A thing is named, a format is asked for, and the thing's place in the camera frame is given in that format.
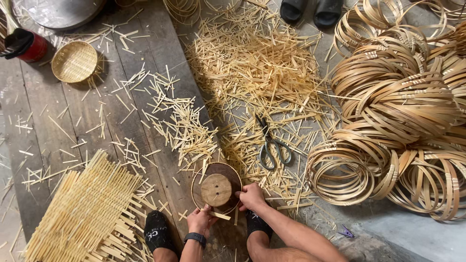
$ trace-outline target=wristwatch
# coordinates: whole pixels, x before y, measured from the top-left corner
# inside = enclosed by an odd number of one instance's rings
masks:
[[[188,239],[194,239],[194,240],[198,241],[201,244],[202,248],[206,247],[207,239],[201,234],[194,233],[194,232],[186,234],[185,244],[188,241]]]

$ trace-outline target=red cylinder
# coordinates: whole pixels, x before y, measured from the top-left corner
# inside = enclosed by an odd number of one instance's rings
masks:
[[[19,59],[28,63],[39,61],[47,53],[47,40],[34,32],[32,33],[34,34],[34,40],[31,46],[24,54],[18,56]]]

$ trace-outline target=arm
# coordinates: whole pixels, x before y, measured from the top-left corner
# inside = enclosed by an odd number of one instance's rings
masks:
[[[189,214],[187,219],[189,233],[195,232],[204,235],[206,239],[209,238],[210,227],[219,219],[218,217],[209,215],[210,210],[211,207],[206,204],[202,211],[196,208],[196,210]],[[181,252],[180,262],[201,262],[203,252],[202,246],[198,241],[188,239],[183,252]]]
[[[277,233],[289,247],[307,252],[323,262],[347,262],[346,258],[321,234],[283,215],[264,200],[262,189],[257,183],[243,187],[243,192],[236,192],[243,206],[254,211]]]

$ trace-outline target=scissor handle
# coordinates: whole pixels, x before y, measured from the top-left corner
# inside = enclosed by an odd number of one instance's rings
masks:
[[[288,165],[291,162],[291,149],[289,148],[289,146],[287,146],[285,143],[283,143],[283,142],[281,142],[280,140],[277,140],[277,139],[272,140],[272,142],[275,144],[275,147],[277,148],[278,158],[280,158],[280,162],[282,162],[284,165]],[[283,160],[283,156],[281,155],[279,145],[282,145],[288,151],[287,160]]]
[[[270,158],[270,162],[272,162],[272,166],[267,166],[265,164],[265,157],[266,156],[264,156],[264,153],[266,153],[268,158]],[[275,160],[274,160],[274,157],[272,156],[272,154],[270,153],[270,151],[268,150],[268,142],[267,141],[265,142],[265,145],[262,145],[262,147],[260,148],[259,161],[260,161],[260,164],[262,165],[262,167],[264,167],[265,169],[267,169],[267,170],[274,170],[275,169]]]

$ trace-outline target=scissors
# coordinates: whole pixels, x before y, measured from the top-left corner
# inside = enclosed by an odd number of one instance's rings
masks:
[[[256,119],[257,119],[257,122],[259,123],[259,125],[262,127],[262,133],[264,133],[264,136],[265,136],[265,145],[263,145],[261,148],[260,148],[260,153],[259,153],[259,161],[260,161],[260,164],[267,170],[274,170],[275,169],[275,160],[274,160],[274,157],[272,155],[272,153],[270,153],[269,149],[268,149],[268,144],[269,143],[274,143],[275,144],[275,147],[277,149],[277,152],[278,152],[278,158],[280,159],[280,162],[282,162],[284,165],[288,165],[290,162],[291,162],[291,149],[283,142],[277,140],[277,139],[272,139],[272,136],[270,135],[269,133],[269,126],[267,124],[267,122],[265,121],[265,118],[260,118],[256,115]],[[281,150],[280,150],[280,145],[282,145],[287,151],[288,151],[288,158],[287,160],[284,160],[283,159],[283,156],[281,154]],[[268,158],[270,158],[270,161],[272,162],[272,166],[267,166],[265,164],[265,155],[264,153],[267,154]]]

